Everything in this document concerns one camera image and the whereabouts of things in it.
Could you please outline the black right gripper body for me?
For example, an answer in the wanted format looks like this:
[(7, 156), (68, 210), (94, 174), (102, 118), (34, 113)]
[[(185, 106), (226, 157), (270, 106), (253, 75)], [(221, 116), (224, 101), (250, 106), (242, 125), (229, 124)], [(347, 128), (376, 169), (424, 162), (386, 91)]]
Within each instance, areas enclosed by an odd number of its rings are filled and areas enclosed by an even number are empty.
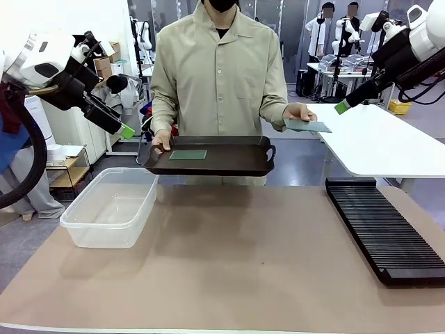
[(410, 30), (404, 29), (387, 41), (373, 55), (379, 72), (371, 77), (374, 92), (392, 84), (409, 90), (444, 69), (444, 48), (433, 47), (426, 58), (419, 58), (410, 42)]

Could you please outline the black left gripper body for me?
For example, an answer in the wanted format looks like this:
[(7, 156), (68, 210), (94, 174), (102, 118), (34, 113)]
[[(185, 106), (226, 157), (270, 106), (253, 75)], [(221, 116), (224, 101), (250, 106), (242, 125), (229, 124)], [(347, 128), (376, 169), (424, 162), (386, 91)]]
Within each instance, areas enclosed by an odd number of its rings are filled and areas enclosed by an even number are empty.
[(42, 99), (62, 111), (72, 107), (79, 107), (82, 111), (103, 111), (104, 103), (91, 95), (98, 83), (99, 77), (95, 72), (71, 56), (65, 69), (50, 81), (49, 85), (57, 85), (58, 89), (42, 95)]

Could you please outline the person right hand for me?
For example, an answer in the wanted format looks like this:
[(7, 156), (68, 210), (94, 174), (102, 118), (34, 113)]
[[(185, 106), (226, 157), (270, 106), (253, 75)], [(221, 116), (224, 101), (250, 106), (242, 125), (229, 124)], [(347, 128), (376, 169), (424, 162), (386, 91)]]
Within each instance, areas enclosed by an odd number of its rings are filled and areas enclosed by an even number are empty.
[(171, 132), (161, 129), (158, 130), (152, 139), (152, 146), (155, 146), (155, 153), (161, 154), (170, 151)]

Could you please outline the person left hand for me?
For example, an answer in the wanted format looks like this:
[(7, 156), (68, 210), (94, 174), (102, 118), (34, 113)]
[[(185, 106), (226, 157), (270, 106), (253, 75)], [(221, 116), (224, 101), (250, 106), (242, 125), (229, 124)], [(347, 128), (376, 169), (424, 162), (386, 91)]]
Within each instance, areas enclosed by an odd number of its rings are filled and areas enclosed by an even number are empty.
[(317, 115), (309, 110), (306, 104), (290, 103), (286, 106), (283, 119), (299, 119), (305, 122), (317, 121)]

